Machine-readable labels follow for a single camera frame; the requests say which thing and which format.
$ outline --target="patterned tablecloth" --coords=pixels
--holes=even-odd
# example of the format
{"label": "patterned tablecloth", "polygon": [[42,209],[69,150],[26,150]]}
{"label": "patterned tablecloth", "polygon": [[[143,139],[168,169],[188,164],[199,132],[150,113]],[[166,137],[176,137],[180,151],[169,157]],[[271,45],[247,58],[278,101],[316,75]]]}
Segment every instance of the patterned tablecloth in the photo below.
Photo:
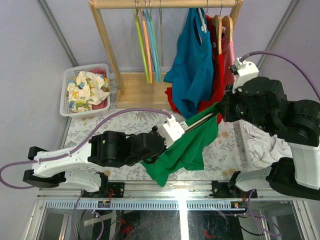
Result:
{"label": "patterned tablecloth", "polygon": [[[110,74],[111,106],[108,114],[120,111],[116,108],[116,93],[118,89],[114,74]],[[173,114],[178,122],[184,118],[171,110],[164,111]],[[92,129],[106,116],[84,119],[72,119],[68,130],[65,147],[72,147],[83,141]],[[151,127],[164,123],[166,116],[153,112],[128,112],[106,122],[95,134],[102,134],[106,130],[125,132],[126,134],[139,134],[148,132]],[[238,123],[221,122],[219,133],[214,142],[206,146],[202,152],[204,170],[187,171],[184,168],[172,173],[171,181],[212,181],[228,180],[234,171],[252,171],[247,163],[245,147]],[[104,172],[110,180],[151,180],[146,169],[137,163],[134,166],[121,168],[89,166],[81,168],[88,173]]]}

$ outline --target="green hanger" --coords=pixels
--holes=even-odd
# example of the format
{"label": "green hanger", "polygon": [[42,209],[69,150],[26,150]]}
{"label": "green hanger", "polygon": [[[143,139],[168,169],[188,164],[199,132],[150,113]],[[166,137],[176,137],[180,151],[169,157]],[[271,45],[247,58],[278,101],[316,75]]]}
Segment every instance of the green hanger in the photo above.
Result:
{"label": "green hanger", "polygon": [[139,24],[138,11],[137,11],[136,9],[133,9],[133,15],[134,15],[134,20],[135,20],[136,32],[137,32],[138,38],[139,38],[139,44],[140,44],[140,49],[141,49],[141,55],[142,55],[142,61],[143,61],[143,66],[144,66],[144,72],[145,72],[146,82],[149,84],[149,83],[150,83],[149,70],[148,70],[148,67],[147,67],[147,61],[146,61],[146,54],[145,54],[144,44],[143,44],[143,42],[142,42],[142,36],[141,36],[141,29],[140,29],[140,24]]}

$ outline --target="blue hanger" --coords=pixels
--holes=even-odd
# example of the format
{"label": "blue hanger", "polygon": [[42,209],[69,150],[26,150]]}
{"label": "blue hanger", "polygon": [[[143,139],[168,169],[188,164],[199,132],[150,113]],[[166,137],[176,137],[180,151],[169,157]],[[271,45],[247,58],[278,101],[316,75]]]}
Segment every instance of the blue hanger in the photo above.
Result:
{"label": "blue hanger", "polygon": [[145,9],[143,10],[143,13],[144,13],[145,20],[146,20],[147,26],[148,26],[148,36],[149,36],[149,41],[151,42],[152,59],[153,59],[153,64],[154,64],[154,72],[155,72],[156,81],[158,83],[161,83],[162,76],[161,76],[161,70],[159,68],[159,60],[158,60],[157,48],[156,48],[156,44],[155,44],[155,35],[153,34],[154,30],[152,31],[151,22],[150,22],[148,13]]}
{"label": "blue hanger", "polygon": [[154,23],[152,21],[152,16],[151,16],[151,9],[150,9],[150,13],[148,11],[146,11],[148,13],[148,17],[150,19],[150,25],[151,25],[151,30],[152,30],[152,36],[153,36],[153,40],[154,40],[154,46],[155,46],[155,58],[158,62],[158,71],[159,71],[159,82],[162,82],[162,75],[161,75],[161,67],[160,67],[160,60],[159,60],[159,54],[158,54],[158,45],[157,45],[157,38],[156,38],[156,34],[155,34],[155,28],[154,28]]}

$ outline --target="laundry basket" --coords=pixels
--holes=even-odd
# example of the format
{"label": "laundry basket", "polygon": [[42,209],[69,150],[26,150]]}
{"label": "laundry basket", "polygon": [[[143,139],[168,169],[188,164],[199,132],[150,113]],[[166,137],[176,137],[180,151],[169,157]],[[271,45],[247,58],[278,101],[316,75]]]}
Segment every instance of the laundry basket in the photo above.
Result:
{"label": "laundry basket", "polygon": [[108,108],[110,107],[110,94],[107,97],[108,103],[105,108],[91,110],[91,111],[73,112],[69,107],[69,101],[67,99],[68,84],[74,79],[74,77],[77,77],[81,71],[90,71],[96,68],[104,69],[106,72],[106,78],[108,79],[108,81],[110,80],[109,68],[108,68],[108,65],[105,63],[77,66],[77,67],[69,68],[64,72],[62,89],[61,89],[61,99],[60,99],[60,114],[62,116],[72,117],[76,119],[83,119],[83,118],[101,116],[108,112]]}

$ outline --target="wooden hanger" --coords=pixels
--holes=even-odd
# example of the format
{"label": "wooden hanger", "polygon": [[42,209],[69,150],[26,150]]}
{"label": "wooden hanger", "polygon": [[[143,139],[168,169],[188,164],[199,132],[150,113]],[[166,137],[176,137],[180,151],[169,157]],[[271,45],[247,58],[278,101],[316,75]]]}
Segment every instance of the wooden hanger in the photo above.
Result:
{"label": "wooden hanger", "polygon": [[222,37],[222,19],[219,15],[215,15],[212,19],[212,25],[215,26],[215,34],[216,34],[216,49],[217,54],[222,54],[222,45],[221,45],[221,37]]}
{"label": "wooden hanger", "polygon": [[233,41],[234,24],[230,16],[222,18],[222,27],[225,27],[225,35],[228,38],[228,43]]}

